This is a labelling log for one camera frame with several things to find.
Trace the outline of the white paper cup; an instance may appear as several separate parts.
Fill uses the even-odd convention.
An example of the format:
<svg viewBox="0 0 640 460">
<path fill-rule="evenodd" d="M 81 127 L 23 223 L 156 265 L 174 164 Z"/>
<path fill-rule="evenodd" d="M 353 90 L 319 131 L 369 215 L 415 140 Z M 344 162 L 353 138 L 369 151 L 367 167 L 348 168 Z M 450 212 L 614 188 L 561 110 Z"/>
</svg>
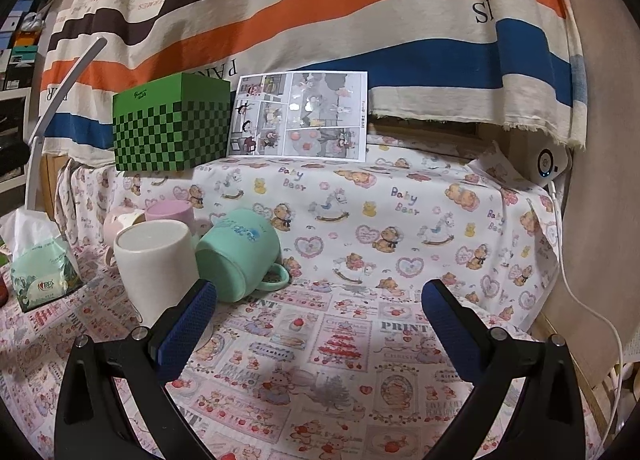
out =
<svg viewBox="0 0 640 460">
<path fill-rule="evenodd" d="M 117 235 L 114 253 L 122 285 L 145 327 L 153 327 L 198 281 L 192 235 L 182 221 L 128 227 Z"/>
</svg>

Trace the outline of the green tissue pack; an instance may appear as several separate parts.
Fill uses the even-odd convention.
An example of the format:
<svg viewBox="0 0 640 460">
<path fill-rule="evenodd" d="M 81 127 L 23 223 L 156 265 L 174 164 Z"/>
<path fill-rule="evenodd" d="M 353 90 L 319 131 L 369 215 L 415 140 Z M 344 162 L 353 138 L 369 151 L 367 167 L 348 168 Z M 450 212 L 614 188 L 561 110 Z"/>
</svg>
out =
<svg viewBox="0 0 640 460">
<path fill-rule="evenodd" d="M 20 207 L 1 218 L 10 278 L 23 313 L 57 301 L 84 283 L 72 248 L 44 212 Z"/>
</svg>

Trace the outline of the baby bear print cloth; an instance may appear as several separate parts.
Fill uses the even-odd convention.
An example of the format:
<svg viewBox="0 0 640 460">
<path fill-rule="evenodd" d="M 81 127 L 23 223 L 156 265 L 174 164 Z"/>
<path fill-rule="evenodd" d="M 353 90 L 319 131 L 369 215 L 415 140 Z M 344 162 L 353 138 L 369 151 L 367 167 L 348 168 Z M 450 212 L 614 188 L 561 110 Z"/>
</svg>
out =
<svg viewBox="0 0 640 460">
<path fill-rule="evenodd" d="M 304 287 L 380 287 L 406 299 L 436 278 L 521 329 L 558 274 L 552 200 L 497 147 L 378 136 L 361 163 L 226 157 L 187 172 L 130 173 L 70 162 L 58 174 L 54 217 L 73 246 L 99 246 L 109 211 L 167 200 L 190 203 L 199 232 L 236 209 L 261 216 Z"/>
</svg>

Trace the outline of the mint green mug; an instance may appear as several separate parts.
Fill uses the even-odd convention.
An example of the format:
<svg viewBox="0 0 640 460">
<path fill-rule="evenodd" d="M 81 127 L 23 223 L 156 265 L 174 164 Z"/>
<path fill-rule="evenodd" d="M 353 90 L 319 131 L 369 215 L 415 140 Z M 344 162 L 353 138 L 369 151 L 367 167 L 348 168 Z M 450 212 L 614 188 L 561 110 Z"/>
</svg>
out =
<svg viewBox="0 0 640 460">
<path fill-rule="evenodd" d="M 280 256 L 276 229 L 249 209 L 236 209 L 217 220 L 195 246 L 200 278 L 216 287 L 223 303 L 286 287 L 291 276 Z"/>
</svg>

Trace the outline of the white mug with pink lid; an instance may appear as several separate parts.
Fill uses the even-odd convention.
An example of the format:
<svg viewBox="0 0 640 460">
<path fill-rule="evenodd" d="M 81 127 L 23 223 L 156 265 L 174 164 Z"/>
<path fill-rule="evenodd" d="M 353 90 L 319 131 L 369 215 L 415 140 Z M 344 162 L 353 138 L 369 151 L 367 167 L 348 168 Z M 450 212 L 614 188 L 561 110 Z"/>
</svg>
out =
<svg viewBox="0 0 640 460">
<path fill-rule="evenodd" d="M 144 220 L 170 219 L 181 221 L 190 229 L 191 235 L 201 238 L 212 224 L 206 219 L 197 219 L 194 207 L 186 200 L 162 200 L 148 206 L 144 211 Z"/>
</svg>

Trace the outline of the green checkered box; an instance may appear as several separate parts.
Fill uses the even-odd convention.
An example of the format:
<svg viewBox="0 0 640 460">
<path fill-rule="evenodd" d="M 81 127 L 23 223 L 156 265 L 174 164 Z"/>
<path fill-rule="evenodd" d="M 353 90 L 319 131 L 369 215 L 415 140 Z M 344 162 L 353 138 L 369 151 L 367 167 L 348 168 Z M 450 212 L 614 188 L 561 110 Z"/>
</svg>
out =
<svg viewBox="0 0 640 460">
<path fill-rule="evenodd" d="M 230 82 L 176 73 L 115 94 L 115 166 L 178 172 L 221 159 L 231 121 Z"/>
</svg>

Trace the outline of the comic picture card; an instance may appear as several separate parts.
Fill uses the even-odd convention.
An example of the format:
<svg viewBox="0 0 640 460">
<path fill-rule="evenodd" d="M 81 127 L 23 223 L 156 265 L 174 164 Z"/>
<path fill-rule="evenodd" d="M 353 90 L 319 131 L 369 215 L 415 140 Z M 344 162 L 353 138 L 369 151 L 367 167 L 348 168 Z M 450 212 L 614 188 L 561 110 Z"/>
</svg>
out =
<svg viewBox="0 0 640 460">
<path fill-rule="evenodd" d="M 366 72 L 242 76 L 232 108 L 227 154 L 362 162 L 368 91 Z"/>
</svg>

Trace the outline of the white shelf unit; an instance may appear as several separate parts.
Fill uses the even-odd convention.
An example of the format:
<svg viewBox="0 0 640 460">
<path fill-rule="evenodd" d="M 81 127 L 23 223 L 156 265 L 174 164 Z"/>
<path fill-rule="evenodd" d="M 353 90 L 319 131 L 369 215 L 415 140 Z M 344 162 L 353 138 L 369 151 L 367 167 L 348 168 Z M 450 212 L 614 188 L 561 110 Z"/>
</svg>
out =
<svg viewBox="0 0 640 460">
<path fill-rule="evenodd" d="M 17 0 L 1 23 L 1 180 L 25 174 L 38 44 L 54 0 Z"/>
</svg>

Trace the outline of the striped cloth backdrop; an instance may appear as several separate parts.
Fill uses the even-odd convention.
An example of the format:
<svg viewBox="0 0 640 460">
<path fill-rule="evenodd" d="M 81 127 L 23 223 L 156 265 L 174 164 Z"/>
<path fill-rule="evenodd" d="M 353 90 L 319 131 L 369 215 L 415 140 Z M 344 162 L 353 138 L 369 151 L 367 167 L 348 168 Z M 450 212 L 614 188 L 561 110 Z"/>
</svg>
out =
<svg viewBox="0 0 640 460">
<path fill-rule="evenodd" d="M 44 149 L 111 163 L 114 94 L 181 72 L 221 78 L 363 71 L 375 116 L 587 139 L 582 44 L 570 0 L 63 0 L 40 87 L 48 103 L 96 38 Z"/>
</svg>

